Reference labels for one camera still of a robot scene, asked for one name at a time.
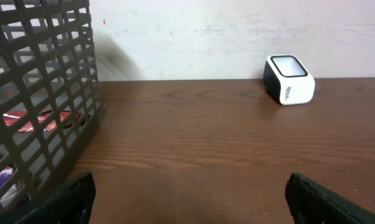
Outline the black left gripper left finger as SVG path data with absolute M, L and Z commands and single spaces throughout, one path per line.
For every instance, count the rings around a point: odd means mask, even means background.
M 0 224 L 88 223 L 95 195 L 93 174 L 82 172 L 46 195 L 1 214 Z

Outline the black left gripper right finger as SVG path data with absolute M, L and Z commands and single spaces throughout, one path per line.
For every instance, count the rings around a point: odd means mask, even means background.
M 287 181 L 285 199 L 295 224 L 375 224 L 375 213 L 298 172 Z

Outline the orange-red snack bar wrapper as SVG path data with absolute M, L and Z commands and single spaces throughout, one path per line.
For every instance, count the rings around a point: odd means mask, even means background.
M 38 115 L 36 115 L 36 120 L 40 124 L 45 124 L 43 128 L 43 132 L 52 132 L 58 128 L 58 125 L 54 119 L 50 119 L 53 115 L 54 110 L 42 110 Z M 63 129 L 70 129 L 75 124 L 79 126 L 83 126 L 86 124 L 86 119 L 82 118 L 82 113 L 78 112 L 75 115 L 76 120 L 78 121 L 75 123 L 71 118 L 72 115 L 70 110 L 63 110 L 59 112 L 59 120 L 63 123 Z M 2 115 L 2 120 L 4 124 L 10 128 L 11 126 L 15 126 L 17 128 L 18 133 L 32 133 L 35 131 L 34 125 L 32 121 L 27 119 L 27 110 L 12 110 L 4 113 Z

